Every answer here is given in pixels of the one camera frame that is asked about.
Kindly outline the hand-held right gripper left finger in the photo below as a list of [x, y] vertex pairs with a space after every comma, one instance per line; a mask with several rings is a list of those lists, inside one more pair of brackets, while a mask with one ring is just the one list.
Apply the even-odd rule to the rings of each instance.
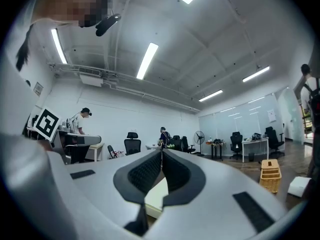
[[107, 161], [67, 165], [73, 182], [108, 219], [142, 236], [162, 213], [162, 153], [150, 149]]

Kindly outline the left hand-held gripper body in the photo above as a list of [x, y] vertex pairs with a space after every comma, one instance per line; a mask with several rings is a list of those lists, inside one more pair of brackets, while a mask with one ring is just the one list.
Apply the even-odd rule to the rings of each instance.
[[52, 142], [57, 129], [62, 121], [62, 117], [48, 107], [44, 107], [33, 125], [33, 130]]

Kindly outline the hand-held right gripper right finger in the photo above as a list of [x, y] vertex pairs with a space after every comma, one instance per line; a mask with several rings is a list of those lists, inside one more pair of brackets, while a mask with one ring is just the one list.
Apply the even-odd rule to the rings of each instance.
[[146, 240], [245, 240], [257, 231], [234, 199], [247, 192], [278, 221], [286, 207], [270, 192], [240, 170], [227, 164], [185, 152], [175, 155], [199, 166], [206, 182], [189, 204], [169, 206], [144, 235]]

